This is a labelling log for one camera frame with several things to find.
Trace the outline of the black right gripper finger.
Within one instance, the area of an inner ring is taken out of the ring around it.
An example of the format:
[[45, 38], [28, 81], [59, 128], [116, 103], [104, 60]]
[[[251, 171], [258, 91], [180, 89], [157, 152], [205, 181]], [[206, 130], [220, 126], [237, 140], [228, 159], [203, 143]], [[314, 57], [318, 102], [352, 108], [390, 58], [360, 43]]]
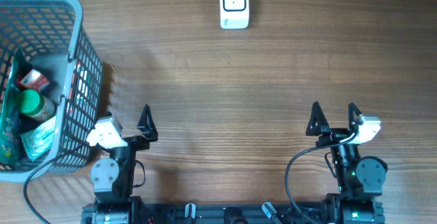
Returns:
[[328, 132], [330, 132], [330, 127], [321, 105], [319, 102], [314, 102], [305, 134], [306, 136], [319, 136]]
[[361, 111], [358, 109], [358, 107], [351, 102], [348, 105], [348, 125], [349, 125], [349, 131], [350, 132], [356, 132], [358, 130], [358, 125], [361, 125], [360, 121], [360, 115]]

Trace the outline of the light green wet wipes pack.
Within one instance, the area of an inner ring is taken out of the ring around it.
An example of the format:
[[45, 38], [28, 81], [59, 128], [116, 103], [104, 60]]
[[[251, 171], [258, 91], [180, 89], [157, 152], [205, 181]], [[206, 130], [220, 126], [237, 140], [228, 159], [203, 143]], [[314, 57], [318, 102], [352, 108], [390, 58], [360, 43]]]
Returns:
[[36, 129], [20, 134], [23, 147], [30, 160], [35, 161], [51, 149], [54, 140], [56, 117], [40, 124]]

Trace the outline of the green lid jar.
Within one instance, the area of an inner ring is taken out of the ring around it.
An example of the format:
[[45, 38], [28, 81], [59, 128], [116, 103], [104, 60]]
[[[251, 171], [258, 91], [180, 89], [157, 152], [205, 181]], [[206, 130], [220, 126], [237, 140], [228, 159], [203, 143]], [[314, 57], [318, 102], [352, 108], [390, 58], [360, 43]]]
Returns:
[[33, 120], [44, 122], [54, 116], [54, 103], [35, 90], [21, 92], [16, 101], [18, 111]]

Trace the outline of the green 3M gloves bag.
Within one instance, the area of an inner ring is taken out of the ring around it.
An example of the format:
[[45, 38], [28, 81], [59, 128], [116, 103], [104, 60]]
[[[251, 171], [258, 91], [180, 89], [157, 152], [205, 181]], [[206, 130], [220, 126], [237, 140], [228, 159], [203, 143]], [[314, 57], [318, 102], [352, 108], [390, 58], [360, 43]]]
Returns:
[[20, 111], [18, 110], [18, 96], [25, 89], [21, 79], [32, 69], [19, 47], [15, 54], [5, 89], [1, 108], [1, 163], [15, 164], [20, 157]]

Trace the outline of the green white small box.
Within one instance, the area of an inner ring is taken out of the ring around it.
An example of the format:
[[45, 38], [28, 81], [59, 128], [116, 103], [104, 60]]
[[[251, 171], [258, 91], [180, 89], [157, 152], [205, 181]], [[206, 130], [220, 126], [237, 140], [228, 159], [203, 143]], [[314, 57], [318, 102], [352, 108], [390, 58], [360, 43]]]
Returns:
[[81, 62], [77, 62], [74, 71], [76, 73], [73, 73], [72, 81], [73, 86], [76, 88], [70, 89], [69, 93], [69, 99], [73, 101], [73, 103], [77, 106], [82, 106], [83, 109], [86, 109], [90, 103], [89, 103], [89, 76], [88, 71], [82, 66]]

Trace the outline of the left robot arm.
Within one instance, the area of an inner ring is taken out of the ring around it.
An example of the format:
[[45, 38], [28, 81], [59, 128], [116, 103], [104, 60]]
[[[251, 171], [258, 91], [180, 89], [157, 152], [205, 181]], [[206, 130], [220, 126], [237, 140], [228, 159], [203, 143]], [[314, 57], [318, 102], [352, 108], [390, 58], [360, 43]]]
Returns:
[[94, 163], [90, 180], [94, 185], [95, 200], [83, 208], [82, 223], [154, 223], [155, 218], [142, 198], [132, 196], [132, 190], [143, 186], [135, 184], [135, 167], [144, 167], [136, 159], [141, 150], [148, 150], [151, 142], [158, 140], [150, 106], [145, 105], [137, 129], [140, 135], [122, 136], [122, 125], [116, 117], [108, 114], [101, 117], [88, 135], [87, 142], [109, 153]]

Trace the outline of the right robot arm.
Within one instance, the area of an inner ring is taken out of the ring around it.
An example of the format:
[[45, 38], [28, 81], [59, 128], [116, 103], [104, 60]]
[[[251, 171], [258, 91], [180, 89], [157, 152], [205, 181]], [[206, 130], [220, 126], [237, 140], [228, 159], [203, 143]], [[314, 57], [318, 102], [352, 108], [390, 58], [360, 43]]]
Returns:
[[384, 223], [382, 194], [387, 164], [375, 156], [362, 157], [361, 144], [371, 141], [381, 129], [376, 116], [366, 116], [348, 105], [348, 127], [331, 128], [318, 102], [311, 108], [307, 136], [317, 136], [315, 147], [328, 146], [332, 156], [330, 170], [337, 179], [339, 193], [329, 193], [322, 202], [321, 223]]

